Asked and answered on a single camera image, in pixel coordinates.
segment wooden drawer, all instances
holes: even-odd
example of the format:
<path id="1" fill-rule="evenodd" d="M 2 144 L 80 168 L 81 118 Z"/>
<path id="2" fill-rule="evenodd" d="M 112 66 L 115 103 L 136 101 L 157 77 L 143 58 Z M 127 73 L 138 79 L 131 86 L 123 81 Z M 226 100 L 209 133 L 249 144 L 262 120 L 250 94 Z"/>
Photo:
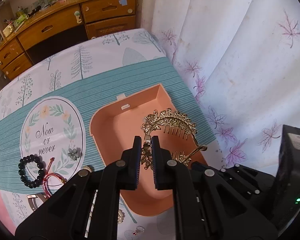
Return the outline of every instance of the wooden drawer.
<path id="1" fill-rule="evenodd" d="M 82 3 L 82 12 L 86 23 L 134 15 L 136 14 L 136 0 L 91 0 Z"/>
<path id="2" fill-rule="evenodd" d="M 87 24 L 88 38 L 131 30 L 135 28 L 136 16 L 124 16 Z"/>
<path id="3" fill-rule="evenodd" d="M 25 53 L 21 54 L 8 66 L 3 69 L 3 72 L 11 80 L 32 66 Z"/>
<path id="4" fill-rule="evenodd" d="M 82 20 L 81 23 L 77 23 L 77 18 L 74 15 L 75 11 L 80 12 L 79 4 L 56 12 L 20 33 L 18 38 L 24 50 L 27 50 L 35 44 L 38 44 L 40 41 L 44 41 L 45 39 L 66 29 L 83 24 Z"/>
<path id="5" fill-rule="evenodd" d="M 0 68 L 4 69 L 12 60 L 23 53 L 16 38 L 10 41 L 0 50 Z"/>

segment bed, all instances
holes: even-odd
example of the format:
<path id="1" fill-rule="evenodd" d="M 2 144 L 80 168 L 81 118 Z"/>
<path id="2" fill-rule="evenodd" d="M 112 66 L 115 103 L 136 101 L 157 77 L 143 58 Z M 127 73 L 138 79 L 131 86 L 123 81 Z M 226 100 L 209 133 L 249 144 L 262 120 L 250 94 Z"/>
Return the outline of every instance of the bed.
<path id="1" fill-rule="evenodd" d="M 197 124 L 197 140 L 208 145 L 204 157 L 213 165 L 212 154 L 219 147 L 211 128 L 163 49 L 144 29 L 99 37 L 63 50 L 0 91 L 0 220 L 8 230 L 14 233 L 33 212 L 27 195 L 43 192 L 41 186 L 30 189 L 20 180 L 20 158 L 37 153 L 47 167 L 48 160 L 55 157 L 51 169 L 66 179 L 85 165 L 95 171 L 103 169 L 89 134 L 92 115 L 121 94 L 128 96 L 159 83 L 174 106 Z M 75 145 L 81 153 L 74 161 L 67 153 Z M 38 170 L 29 164 L 27 177 L 34 179 Z M 51 192 L 60 186 L 57 180 L 49 184 Z M 125 218 L 118 225 L 118 239 L 139 239 L 132 234 L 136 226 L 145 228 L 143 239 L 174 239 L 172 208 L 143 217 L 130 211 L 123 199 L 119 206 Z"/>

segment screw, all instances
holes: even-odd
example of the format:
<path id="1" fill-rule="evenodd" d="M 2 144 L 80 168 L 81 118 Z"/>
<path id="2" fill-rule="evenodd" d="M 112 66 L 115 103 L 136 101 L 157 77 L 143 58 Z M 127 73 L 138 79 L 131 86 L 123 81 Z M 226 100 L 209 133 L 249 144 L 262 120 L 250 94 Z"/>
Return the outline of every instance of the screw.
<path id="1" fill-rule="evenodd" d="M 126 165 L 126 162 L 124 160 L 118 160 L 115 165 L 117 165 L 118 167 L 123 167 L 124 165 Z"/>
<path id="2" fill-rule="evenodd" d="M 87 171 L 87 170 L 79 170 L 79 172 L 78 172 L 78 175 L 80 176 L 80 177 L 85 177 L 85 176 L 87 176 L 89 174 L 89 171 Z"/>
<path id="3" fill-rule="evenodd" d="M 205 174 L 206 176 L 208 176 L 208 177 L 212 177 L 212 176 L 214 175 L 214 171 L 208 169 L 208 170 L 205 170 L 205 171 L 204 171 L 204 174 Z"/>
<path id="4" fill-rule="evenodd" d="M 167 164 L 169 165 L 169 166 L 176 166 L 177 165 L 177 162 L 175 161 L 175 160 L 168 160 L 167 161 Z"/>

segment hair clip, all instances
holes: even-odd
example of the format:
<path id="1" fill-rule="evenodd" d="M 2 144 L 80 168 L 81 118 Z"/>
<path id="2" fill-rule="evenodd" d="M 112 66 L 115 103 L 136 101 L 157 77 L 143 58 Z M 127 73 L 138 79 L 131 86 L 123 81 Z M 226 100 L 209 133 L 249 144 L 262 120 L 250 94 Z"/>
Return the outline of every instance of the hair clip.
<path id="1" fill-rule="evenodd" d="M 158 116 L 158 111 L 154 110 L 153 114 L 148 114 L 146 117 L 146 122 L 142 124 L 141 129 L 145 133 L 145 142 L 143 143 L 143 148 L 141 151 L 141 165 L 145 163 L 145 170 L 149 167 L 153 170 L 152 166 L 152 156 L 150 152 L 151 147 L 151 132 L 155 130 L 162 130 L 164 126 L 163 133 L 170 133 L 171 135 L 178 136 L 179 138 L 187 140 L 188 136 L 191 136 L 196 148 L 191 151 L 188 155 L 185 155 L 185 151 L 172 152 L 171 158 L 184 165 L 188 166 L 191 161 L 191 157 L 198 151 L 206 151 L 207 146 L 198 144 L 195 134 L 197 130 L 195 128 L 196 124 L 191 122 L 191 119 L 185 113 L 180 113 L 178 111 L 172 112 L 171 108 L 160 112 Z"/>

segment red string bracelet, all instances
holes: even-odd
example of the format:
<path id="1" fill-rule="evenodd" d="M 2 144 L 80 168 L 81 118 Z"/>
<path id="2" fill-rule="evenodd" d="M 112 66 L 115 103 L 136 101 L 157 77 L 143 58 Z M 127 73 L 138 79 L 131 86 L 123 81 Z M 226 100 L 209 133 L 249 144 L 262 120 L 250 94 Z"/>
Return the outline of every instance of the red string bracelet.
<path id="1" fill-rule="evenodd" d="M 48 190 L 48 185 L 47 185 L 47 182 L 48 182 L 48 178 L 51 177 L 51 176 L 54 176 L 56 177 L 57 179 L 59 179 L 62 183 L 62 185 L 64 185 L 66 183 L 66 180 L 64 178 L 62 178 L 59 174 L 56 174 L 56 173 L 49 173 L 49 169 L 52 165 L 52 162 L 54 161 L 54 157 L 50 159 L 50 163 L 48 165 L 48 168 L 47 168 L 47 172 L 46 172 L 46 175 L 43 177 L 42 179 L 42 187 L 43 187 L 43 191 L 45 192 L 45 194 L 47 195 L 47 198 L 50 198 L 52 196 L 52 194 L 49 192 Z"/>

